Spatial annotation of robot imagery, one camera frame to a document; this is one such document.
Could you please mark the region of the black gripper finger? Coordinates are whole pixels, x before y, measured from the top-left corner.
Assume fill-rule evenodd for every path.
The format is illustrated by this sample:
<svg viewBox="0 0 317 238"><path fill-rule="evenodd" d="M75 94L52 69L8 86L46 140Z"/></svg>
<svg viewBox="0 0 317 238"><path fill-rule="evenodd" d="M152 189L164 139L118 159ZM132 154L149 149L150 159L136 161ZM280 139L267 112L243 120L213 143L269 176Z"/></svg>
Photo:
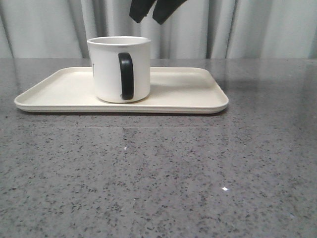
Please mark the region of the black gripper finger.
<svg viewBox="0 0 317 238"><path fill-rule="evenodd" d="M136 22L140 23L149 13L155 0L132 0L129 16Z"/></svg>
<svg viewBox="0 0 317 238"><path fill-rule="evenodd" d="M163 25L184 2L186 0L158 0L153 11L153 19Z"/></svg>

